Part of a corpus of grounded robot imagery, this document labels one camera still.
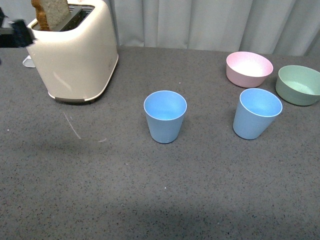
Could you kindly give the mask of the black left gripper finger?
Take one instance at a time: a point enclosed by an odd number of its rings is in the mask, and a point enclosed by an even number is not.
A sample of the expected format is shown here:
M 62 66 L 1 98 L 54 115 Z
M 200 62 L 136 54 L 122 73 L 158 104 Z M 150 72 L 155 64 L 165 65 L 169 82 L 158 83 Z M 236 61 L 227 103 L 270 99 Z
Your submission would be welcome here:
M 11 27 L 0 28 L 1 48 L 25 48 L 32 45 L 35 36 L 22 19 L 10 22 Z

